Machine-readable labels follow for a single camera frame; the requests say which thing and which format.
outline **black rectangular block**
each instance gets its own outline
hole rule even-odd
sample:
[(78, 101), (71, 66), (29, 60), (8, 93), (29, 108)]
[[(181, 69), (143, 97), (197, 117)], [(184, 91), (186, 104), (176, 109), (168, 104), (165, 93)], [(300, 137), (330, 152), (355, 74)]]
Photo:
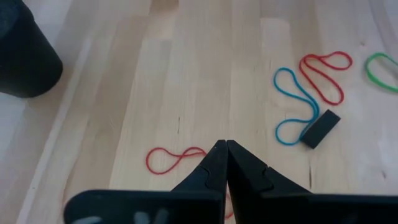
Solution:
[(340, 117), (327, 110), (307, 132), (302, 136), (301, 141), (310, 148), (315, 147), (322, 141), (322, 139), (329, 133), (329, 131), (337, 124)]

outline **black cylinder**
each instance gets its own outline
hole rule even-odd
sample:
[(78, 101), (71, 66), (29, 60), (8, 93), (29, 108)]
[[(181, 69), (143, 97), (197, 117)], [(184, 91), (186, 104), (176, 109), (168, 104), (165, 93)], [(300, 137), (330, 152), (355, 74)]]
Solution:
[(0, 92), (41, 95), (60, 79), (62, 62), (21, 0), (0, 0)]

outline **red rubber band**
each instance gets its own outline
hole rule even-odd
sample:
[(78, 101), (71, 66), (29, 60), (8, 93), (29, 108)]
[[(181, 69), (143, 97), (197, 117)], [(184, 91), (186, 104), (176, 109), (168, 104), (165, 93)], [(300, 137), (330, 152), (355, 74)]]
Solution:
[[(334, 66), (328, 62), (326, 62), (325, 59), (328, 59), (334, 55), (342, 55), (344, 56), (347, 60), (348, 60), (348, 65), (345, 67), (337, 67)], [(322, 98), (322, 100), (330, 105), (336, 106), (339, 105), (340, 103), (343, 102), (344, 100), (344, 91), (343, 89), (341, 89), (341, 87), (339, 86), (339, 84), (332, 78), (330, 78), (326, 73), (324, 73), (323, 71), (311, 66), (308, 63), (308, 59), (317, 59), (318, 61), (320, 61), (322, 64), (326, 65), (327, 67), (337, 70), (337, 71), (343, 71), (343, 70), (347, 70), (350, 68), (350, 66), (352, 66), (353, 64), (353, 59), (351, 58), (351, 56), (349, 56), (346, 52), (341, 52), (341, 51), (336, 51), (333, 52), (331, 54), (328, 55), (315, 55), (315, 54), (308, 54), (306, 56), (304, 56), (301, 60), (300, 63), (298, 65), (298, 68), (300, 69), (301, 73), (304, 75), (304, 77), (308, 80), (308, 82), (311, 84), (312, 87), (314, 87), (314, 89), (318, 92), (318, 94), (320, 95), (320, 97)], [(324, 78), (326, 78), (327, 80), (329, 80), (338, 90), (339, 94), (340, 94), (340, 99), (337, 102), (332, 102), (330, 100), (328, 100), (322, 93), (322, 91), (320, 91), (320, 89), (318, 88), (318, 86), (311, 80), (311, 78), (308, 76), (308, 74), (306, 72), (304, 72), (303, 69), (303, 64), (305, 66), (307, 66), (309, 69), (311, 69), (312, 71), (320, 74), (321, 76), (323, 76)]]
[[(153, 169), (150, 167), (150, 165), (149, 165), (149, 159), (150, 159), (150, 156), (151, 156), (154, 152), (156, 152), (156, 151), (164, 151), (164, 152), (166, 152), (168, 155), (170, 155), (170, 156), (172, 156), (172, 157), (176, 157), (176, 158), (178, 158), (178, 159), (177, 159), (177, 161), (175, 161), (175, 163), (174, 163), (170, 168), (168, 168), (167, 170), (165, 170), (165, 171), (155, 171), (155, 170), (153, 170)], [(207, 152), (204, 151), (203, 149), (199, 148), (199, 147), (192, 146), (192, 147), (189, 147), (188, 149), (186, 149), (185, 151), (183, 151), (182, 154), (174, 154), (174, 153), (168, 151), (167, 149), (165, 149), (165, 148), (163, 148), (163, 147), (156, 147), (156, 148), (151, 149), (151, 150), (148, 152), (148, 154), (147, 154), (147, 156), (146, 156), (146, 158), (145, 158), (145, 164), (146, 164), (146, 166), (147, 166), (149, 172), (151, 172), (151, 173), (153, 173), (153, 174), (155, 174), (155, 175), (163, 175), (163, 174), (166, 174), (166, 173), (170, 172), (171, 170), (173, 170), (173, 169), (180, 163), (180, 161), (181, 161), (182, 159), (187, 158), (187, 157), (191, 157), (191, 156), (198, 156), (198, 155), (206, 156), (206, 155), (207, 155)], [(231, 197), (230, 197), (228, 194), (226, 194), (226, 199), (229, 200), (229, 201), (231, 201)], [(231, 212), (229, 212), (228, 214), (225, 215), (225, 219), (227, 220), (227, 219), (231, 218), (233, 215), (234, 215), (234, 212), (231, 211)]]

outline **light wood floor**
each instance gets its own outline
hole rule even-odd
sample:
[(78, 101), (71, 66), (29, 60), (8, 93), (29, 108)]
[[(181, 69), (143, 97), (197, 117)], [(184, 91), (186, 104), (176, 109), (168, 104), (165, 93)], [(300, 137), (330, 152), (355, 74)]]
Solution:
[[(217, 139), (237, 140), (312, 192), (398, 194), (398, 96), (363, 71), (373, 52), (398, 58), (396, 0), (25, 2), (65, 71), (43, 96), (0, 95), (0, 223), (62, 223), (65, 202), (86, 189), (170, 190), (200, 158), (154, 176), (147, 151), (209, 150)], [(311, 110), (277, 92), (273, 73), (336, 50), (354, 59), (348, 71), (327, 70), (346, 99), (321, 103), (321, 112), (331, 108), (341, 121), (314, 151), (280, 145), (276, 124)], [(396, 83), (391, 71), (373, 69)], [(288, 75), (279, 82), (297, 92)], [(293, 139), (301, 128), (282, 135)], [(163, 154), (152, 161), (159, 170), (171, 162)]]

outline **rubber band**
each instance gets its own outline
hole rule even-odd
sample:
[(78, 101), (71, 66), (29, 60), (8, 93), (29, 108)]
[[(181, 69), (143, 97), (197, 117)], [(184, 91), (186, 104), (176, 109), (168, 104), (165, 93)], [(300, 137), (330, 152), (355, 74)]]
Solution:
[(366, 59), (365, 62), (365, 70), (366, 70), (366, 74), (368, 75), (368, 78), (375, 83), (376, 85), (378, 85), (381, 88), (384, 88), (386, 90), (392, 91), (394, 93), (398, 93), (398, 86), (392, 86), (392, 85), (388, 85), (386, 83), (384, 83), (383, 81), (381, 81), (378, 77), (376, 77), (373, 72), (370, 70), (369, 68), (369, 64), (376, 58), (378, 57), (384, 57), (386, 59), (388, 59), (390, 62), (392, 62), (394, 65), (398, 66), (398, 62), (396, 62), (390, 55), (382, 53), (382, 52), (377, 52), (375, 54), (372, 54), (371, 56), (368, 57), (368, 59)]
[[(348, 65), (345, 67), (337, 67), (334, 66), (328, 62), (325, 61), (325, 59), (328, 59), (334, 55), (342, 55), (344, 56), (347, 60), (348, 60)], [(322, 64), (326, 65), (327, 67), (337, 70), (337, 71), (343, 71), (343, 70), (347, 70), (350, 68), (350, 66), (352, 66), (353, 64), (353, 59), (345, 52), (341, 52), (341, 51), (336, 51), (333, 52), (331, 54), (328, 55), (315, 55), (315, 54), (308, 54), (306, 56), (304, 56), (301, 60), (300, 63), (298, 64), (298, 68), (300, 69), (301, 73), (304, 75), (304, 77), (308, 80), (308, 82), (311, 84), (312, 87), (314, 87), (314, 89), (318, 92), (318, 94), (320, 95), (320, 97), (322, 98), (322, 100), (326, 103), (328, 103), (329, 105), (339, 105), (340, 103), (343, 102), (344, 100), (344, 91), (343, 89), (339, 86), (339, 84), (332, 78), (330, 78), (326, 73), (324, 73), (323, 71), (311, 66), (308, 63), (308, 59), (317, 59), (318, 61), (320, 61)], [(312, 71), (318, 73), (319, 75), (323, 76), (324, 78), (326, 78), (329, 82), (331, 82), (331, 84), (333, 84), (336, 89), (338, 90), (338, 93), (340, 95), (340, 99), (337, 102), (332, 102), (330, 100), (328, 100), (322, 93), (322, 91), (320, 91), (319, 87), (312, 81), (312, 79), (308, 76), (308, 74), (304, 71), (303, 69), (303, 64), (305, 66), (307, 66), (309, 69), (311, 69)]]
[[(280, 72), (288, 72), (288, 73), (290, 73), (291, 76), (293, 77), (294, 84), (297, 86), (297, 88), (298, 88), (308, 99), (303, 98), (303, 97), (298, 96), (298, 95), (295, 95), (295, 94), (293, 94), (293, 93), (289, 93), (289, 92), (287, 92), (287, 91), (281, 89), (281, 87), (279, 87), (279, 85), (278, 85), (278, 83), (277, 83), (277, 76), (278, 76), (278, 74), (279, 74)], [(276, 128), (275, 128), (275, 137), (276, 137), (276, 140), (278, 140), (281, 144), (283, 144), (283, 145), (285, 145), (285, 146), (293, 146), (293, 145), (297, 144), (297, 143), (300, 141), (301, 137), (304, 135), (304, 133), (306, 132), (306, 130), (307, 130), (307, 129), (310, 127), (310, 125), (311, 125), (314, 121), (316, 121), (317, 118), (319, 117), (319, 112), (320, 112), (319, 105), (318, 105), (317, 101), (316, 101), (309, 93), (307, 93), (307, 92), (303, 89), (303, 87), (302, 87), (302, 86), (299, 84), (299, 82), (297, 81), (297, 77), (296, 77), (295, 73), (294, 73), (291, 69), (289, 69), (289, 68), (282, 67), (282, 68), (279, 68), (279, 69), (275, 72), (275, 74), (274, 74), (274, 86), (275, 86), (276, 89), (277, 89), (278, 91), (280, 91), (281, 93), (283, 93), (283, 94), (285, 94), (285, 95), (287, 95), (287, 96), (289, 96), (289, 97), (295, 98), (295, 99), (297, 99), (297, 100), (300, 100), (300, 101), (303, 101), (303, 102), (308, 103), (308, 104), (311, 106), (312, 111), (313, 111), (313, 114), (312, 114), (311, 119), (289, 118), (289, 119), (285, 119), (285, 120), (281, 121), (281, 122), (276, 126)], [(307, 124), (307, 125), (303, 128), (303, 130), (301, 131), (300, 136), (297, 138), (297, 140), (295, 140), (294, 142), (286, 142), (286, 141), (282, 140), (282, 139), (279, 137), (279, 128), (280, 128), (283, 124), (285, 124), (285, 123), (291, 123), (291, 122), (303, 123), (303, 124)]]
[[(178, 159), (175, 161), (175, 163), (170, 168), (168, 168), (168, 169), (166, 169), (164, 171), (155, 171), (149, 165), (150, 164), (149, 160), (150, 160), (150, 156), (154, 152), (157, 152), (157, 151), (164, 151), (168, 155), (170, 155), (172, 157), (176, 157)], [(145, 158), (145, 163), (146, 163), (146, 166), (147, 166), (149, 172), (151, 172), (151, 173), (153, 173), (155, 175), (163, 175), (163, 174), (166, 174), (166, 173), (170, 172), (171, 170), (173, 170), (181, 162), (181, 160), (184, 159), (184, 158), (188, 158), (188, 157), (192, 157), (192, 156), (206, 156), (206, 155), (207, 155), (207, 152), (205, 150), (203, 150), (202, 148), (196, 147), (196, 146), (189, 147), (188, 149), (184, 150), (182, 152), (182, 154), (174, 154), (174, 153), (170, 152), (169, 150), (167, 150), (167, 149), (165, 149), (163, 147), (155, 147), (155, 148), (151, 149), (148, 152), (148, 154), (147, 154), (147, 156)], [(226, 194), (225, 197), (226, 197), (227, 200), (231, 201), (231, 196)], [(234, 212), (232, 210), (231, 212), (226, 214), (224, 218), (227, 220), (227, 219), (231, 218), (233, 215), (234, 215)]]

